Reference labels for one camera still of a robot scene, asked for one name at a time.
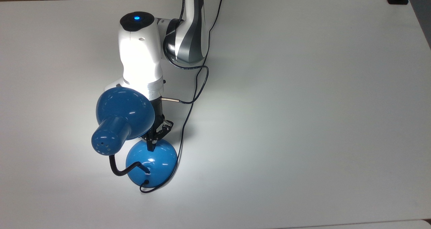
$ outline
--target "table surface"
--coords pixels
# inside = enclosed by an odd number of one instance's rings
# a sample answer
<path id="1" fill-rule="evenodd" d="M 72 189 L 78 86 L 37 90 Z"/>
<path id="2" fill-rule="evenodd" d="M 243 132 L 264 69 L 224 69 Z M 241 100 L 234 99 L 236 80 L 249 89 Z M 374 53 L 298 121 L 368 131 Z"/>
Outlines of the table surface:
<path id="1" fill-rule="evenodd" d="M 132 11 L 177 18 L 180 0 L 0 2 L 1 228 L 431 218 L 431 51 L 410 4 L 223 0 L 180 166 L 148 195 L 90 142 Z M 190 99 L 196 72 L 162 64 L 164 96 Z M 176 148 L 187 111 L 164 104 Z"/>

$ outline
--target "blue desk lamp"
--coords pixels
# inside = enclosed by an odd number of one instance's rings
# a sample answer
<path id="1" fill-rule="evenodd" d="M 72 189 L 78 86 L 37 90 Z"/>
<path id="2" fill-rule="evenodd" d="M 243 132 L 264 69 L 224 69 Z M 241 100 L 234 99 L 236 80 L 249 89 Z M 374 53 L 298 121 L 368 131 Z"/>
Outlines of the blue desk lamp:
<path id="1" fill-rule="evenodd" d="M 128 174 L 134 183 L 146 188 L 159 186 L 171 177 L 177 153 L 166 140 L 160 140 L 151 151 L 145 142 L 136 143 L 127 155 L 127 168 L 123 171 L 115 163 L 114 154 L 126 140 L 143 136 L 153 126 L 154 108 L 144 95 L 125 87 L 108 89 L 97 101 L 96 118 L 99 127 L 91 144 L 96 152 L 109 156 L 115 175 Z"/>

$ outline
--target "lamp base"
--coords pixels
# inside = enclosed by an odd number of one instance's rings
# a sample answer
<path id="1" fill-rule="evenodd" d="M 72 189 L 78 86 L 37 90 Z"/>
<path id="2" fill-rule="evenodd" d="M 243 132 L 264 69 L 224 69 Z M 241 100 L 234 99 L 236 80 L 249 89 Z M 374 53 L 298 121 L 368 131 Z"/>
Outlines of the lamp base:
<path id="1" fill-rule="evenodd" d="M 146 142 L 140 140 L 130 149 L 126 158 L 126 166 L 137 161 L 146 166 L 150 173 L 136 167 L 127 175 L 139 186 L 143 184 L 142 187 L 154 188 L 165 182 L 171 175 L 177 163 L 177 152 L 169 142 L 163 139 L 157 142 L 154 151 L 148 151 Z"/>

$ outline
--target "black circular cap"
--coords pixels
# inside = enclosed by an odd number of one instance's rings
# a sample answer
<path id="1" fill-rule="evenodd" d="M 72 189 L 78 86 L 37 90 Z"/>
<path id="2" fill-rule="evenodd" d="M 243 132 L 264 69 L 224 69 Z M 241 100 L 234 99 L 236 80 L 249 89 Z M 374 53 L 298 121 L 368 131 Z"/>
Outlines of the black circular cap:
<path id="1" fill-rule="evenodd" d="M 154 16 L 147 12 L 132 12 L 124 15 L 120 19 L 120 24 L 124 30 L 138 31 L 148 27 L 154 22 Z"/>

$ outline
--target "lamp shade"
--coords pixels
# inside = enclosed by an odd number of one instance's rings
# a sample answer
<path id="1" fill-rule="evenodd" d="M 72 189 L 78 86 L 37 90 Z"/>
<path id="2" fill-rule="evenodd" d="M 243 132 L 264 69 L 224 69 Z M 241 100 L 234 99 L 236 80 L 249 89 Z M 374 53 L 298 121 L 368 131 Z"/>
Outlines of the lamp shade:
<path id="1" fill-rule="evenodd" d="M 154 118 L 154 108 L 143 94 L 124 87 L 108 89 L 97 101 L 99 127 L 91 137 L 91 144 L 99 154 L 114 155 L 126 140 L 144 135 Z"/>

